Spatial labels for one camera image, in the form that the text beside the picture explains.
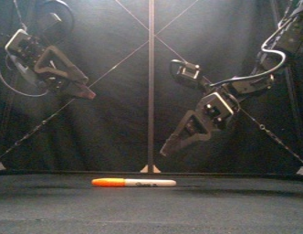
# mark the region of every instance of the sharpie marker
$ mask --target sharpie marker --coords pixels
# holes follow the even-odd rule
[[[123,179],[123,178],[100,178],[92,180],[94,186],[175,186],[176,181],[163,179]]]

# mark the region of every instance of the marker cap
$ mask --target marker cap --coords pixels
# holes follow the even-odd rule
[[[126,186],[123,178],[102,178],[92,180],[94,186]]]

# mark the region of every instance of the vertical pole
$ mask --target vertical pole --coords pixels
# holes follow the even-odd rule
[[[154,172],[154,60],[155,2],[150,0],[150,98],[148,98],[148,173]]]

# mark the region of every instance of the black fabric curtain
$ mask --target black fabric curtain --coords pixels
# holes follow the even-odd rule
[[[30,2],[18,2],[26,19],[34,14],[28,12]],[[138,172],[151,157],[151,2],[66,0],[66,3],[75,15],[75,28],[56,46],[90,78],[96,97],[92,101],[70,102],[67,97],[50,93],[35,99],[7,91],[0,83],[0,154],[56,113],[2,161],[7,168],[16,169]],[[170,60],[186,59],[199,64],[211,82],[248,75],[261,44],[276,30],[271,1],[155,0],[154,7],[155,166],[162,172],[293,173],[300,163],[243,112],[208,142],[168,158],[159,154],[180,118],[203,97],[200,91],[171,79]],[[0,9],[0,33],[12,35],[19,28],[12,3],[0,1]],[[36,91],[6,64],[2,70],[18,89]],[[303,97],[303,85],[299,86]],[[246,100],[242,108],[299,152],[284,78],[267,93]]]

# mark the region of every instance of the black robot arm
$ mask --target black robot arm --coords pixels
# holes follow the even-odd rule
[[[160,154],[170,156],[195,142],[207,141],[212,132],[226,128],[238,113],[239,104],[253,95],[271,89],[275,74],[295,59],[303,48],[303,4],[283,20],[277,31],[261,46],[257,63],[248,77],[235,77],[208,83],[202,68],[186,61],[172,60],[170,72],[175,81],[198,90],[204,96],[180,120],[175,132],[166,140]]]

